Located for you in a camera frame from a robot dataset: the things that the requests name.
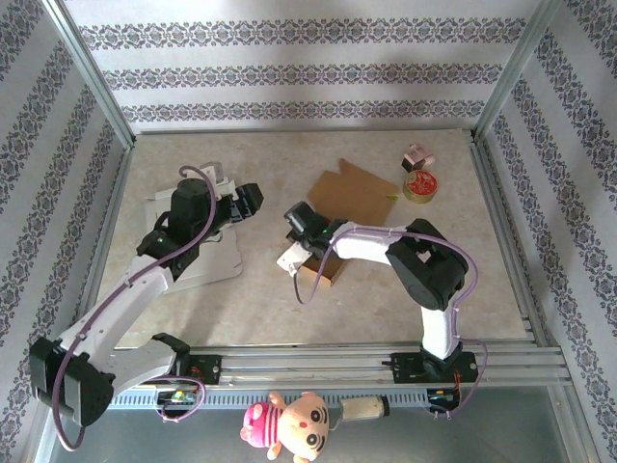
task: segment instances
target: patterned wallpaper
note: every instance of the patterned wallpaper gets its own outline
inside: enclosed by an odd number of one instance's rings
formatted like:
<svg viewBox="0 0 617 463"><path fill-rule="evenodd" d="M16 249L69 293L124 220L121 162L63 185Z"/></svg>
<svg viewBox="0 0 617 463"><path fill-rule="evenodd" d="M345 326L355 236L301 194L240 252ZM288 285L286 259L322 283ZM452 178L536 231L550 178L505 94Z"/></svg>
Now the patterned wallpaper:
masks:
<svg viewBox="0 0 617 463"><path fill-rule="evenodd" d="M250 3L66 0L136 132L472 128L538 0Z"/></svg>
<svg viewBox="0 0 617 463"><path fill-rule="evenodd" d="M564 2L487 140L544 323L617 461L617 1Z"/></svg>
<svg viewBox="0 0 617 463"><path fill-rule="evenodd" d="M28 348L81 302L123 148L37 0L0 0L0 462L36 402Z"/></svg>

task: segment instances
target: red lid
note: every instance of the red lid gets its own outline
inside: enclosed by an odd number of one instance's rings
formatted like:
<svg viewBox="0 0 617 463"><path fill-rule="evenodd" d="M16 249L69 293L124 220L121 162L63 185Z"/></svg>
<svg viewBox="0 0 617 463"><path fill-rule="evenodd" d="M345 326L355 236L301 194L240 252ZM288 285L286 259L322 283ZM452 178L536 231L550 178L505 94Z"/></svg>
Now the red lid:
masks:
<svg viewBox="0 0 617 463"><path fill-rule="evenodd" d="M411 171L407 177L407 187L415 195L431 196L437 191L437 179L426 171Z"/></svg>

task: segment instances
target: pink plush doll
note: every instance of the pink plush doll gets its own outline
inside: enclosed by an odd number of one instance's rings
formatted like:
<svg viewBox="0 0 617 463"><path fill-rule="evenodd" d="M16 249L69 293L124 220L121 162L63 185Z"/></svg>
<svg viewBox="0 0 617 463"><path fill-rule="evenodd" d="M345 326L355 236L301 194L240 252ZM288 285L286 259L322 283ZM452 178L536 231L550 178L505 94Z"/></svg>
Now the pink plush doll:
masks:
<svg viewBox="0 0 617 463"><path fill-rule="evenodd" d="M314 461L326 445L330 420L326 402L315 393L285 405L279 393L270 393L270 402L258 402L244 414L242 440L258 449L268 449L274 460L285 446L294 453L294 463Z"/></svg>

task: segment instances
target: robotic arm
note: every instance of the robotic arm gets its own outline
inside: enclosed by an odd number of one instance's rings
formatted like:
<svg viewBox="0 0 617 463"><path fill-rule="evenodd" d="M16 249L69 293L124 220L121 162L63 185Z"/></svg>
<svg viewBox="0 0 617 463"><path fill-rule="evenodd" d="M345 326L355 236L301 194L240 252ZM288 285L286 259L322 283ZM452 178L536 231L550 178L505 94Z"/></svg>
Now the robotic arm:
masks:
<svg viewBox="0 0 617 463"><path fill-rule="evenodd" d="M292 229L287 238L294 244L278 264L292 276L308 258L323 259L331 245L341 259L372 260L394 269L421 307L423 371L418 375L425 374L435 382L442 380L460 360L462 349L456 335L453 296L463 288L469 270L463 256L448 246L396 233L419 233L445 242L423 219L416 219L409 227L369 229L344 220L331 222L304 202L294 205L284 217Z"/></svg>
<svg viewBox="0 0 617 463"><path fill-rule="evenodd" d="M256 183L235 188L226 178L219 177L217 182L214 167L205 168L205 173L214 187L216 208L201 241L180 253L204 230L208 221L206 211L211 206L207 182L203 178L186 178L172 194L171 210L159 218L154 230L143 239L137 256L102 302L56 340L40 338L30 349L34 396L51 406L60 364L79 340L62 382L60 410L82 427L95 422L113 397L126 389L161 375L187 373L190 347L170 335L156 335L137 349L114 352L114 348L148 304L199 256L201 242L225 225L252 217L260 209L263 196ZM160 260L172 254L172 259ZM89 322L90 330L83 335L82 328Z"/></svg>

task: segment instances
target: cardboard piece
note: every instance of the cardboard piece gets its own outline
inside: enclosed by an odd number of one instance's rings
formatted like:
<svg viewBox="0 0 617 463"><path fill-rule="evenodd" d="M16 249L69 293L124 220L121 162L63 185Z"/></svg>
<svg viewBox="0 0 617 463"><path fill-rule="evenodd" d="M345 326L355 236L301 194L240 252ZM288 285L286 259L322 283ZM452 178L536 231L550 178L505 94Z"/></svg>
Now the cardboard piece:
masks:
<svg viewBox="0 0 617 463"><path fill-rule="evenodd" d="M313 209L333 220L347 219L358 224L382 226L394 207L388 195L399 192L398 185L390 183L345 159L338 160L340 174L330 171L322 173L307 194ZM302 271L316 274L320 263L307 260ZM330 257L326 262L320 283L331 286L342 272L346 261Z"/></svg>

